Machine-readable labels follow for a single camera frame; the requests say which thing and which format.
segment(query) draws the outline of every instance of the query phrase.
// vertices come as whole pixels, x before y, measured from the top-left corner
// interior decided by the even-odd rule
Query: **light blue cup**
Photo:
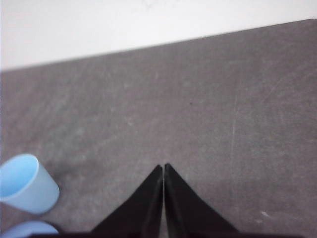
[[[16,225],[4,233],[0,234],[0,238],[27,238],[32,234],[58,234],[58,231],[45,222],[29,221]]]
[[[59,188],[34,155],[21,154],[0,167],[0,201],[41,214],[57,202]]]

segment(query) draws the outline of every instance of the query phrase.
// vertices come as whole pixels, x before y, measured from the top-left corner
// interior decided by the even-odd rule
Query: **white wall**
[[[1,69],[317,18],[317,0],[2,0]]]

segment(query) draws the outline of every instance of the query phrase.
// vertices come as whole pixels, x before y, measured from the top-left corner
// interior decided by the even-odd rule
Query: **gray mat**
[[[61,189],[2,230],[89,231],[171,162],[241,231],[317,237],[316,20],[4,72],[1,107],[2,162],[32,153]]]

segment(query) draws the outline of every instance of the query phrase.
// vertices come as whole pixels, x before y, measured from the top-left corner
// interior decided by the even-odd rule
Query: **plastic container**
[[[33,214],[50,210],[59,188],[34,155],[21,154],[0,167],[0,201]]]
[[[32,234],[58,234],[58,231],[45,222],[29,221],[18,224],[0,235],[0,238],[27,238]]]

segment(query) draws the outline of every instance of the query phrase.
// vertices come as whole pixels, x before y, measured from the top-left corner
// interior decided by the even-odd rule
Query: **cup rim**
[[[32,178],[25,184],[25,186],[23,186],[23,188],[21,188],[20,190],[18,190],[16,193],[13,193],[9,196],[1,196],[0,194],[0,200],[1,202],[5,202],[5,201],[9,201],[17,196],[19,196],[20,194],[22,194],[29,186],[30,184],[34,181],[36,175],[38,174],[38,171],[39,171],[39,166],[40,166],[40,163],[39,163],[39,160],[36,158],[36,156],[32,155],[32,154],[19,154],[19,155],[16,155],[16,156],[13,156],[11,157],[10,159],[8,159],[7,161],[5,161],[1,166],[0,168],[4,167],[6,164],[12,162],[13,160],[18,160],[20,157],[24,157],[24,156],[29,156],[29,157],[32,157],[33,159],[35,159],[36,161],[36,169],[35,169],[35,172],[32,176]]]

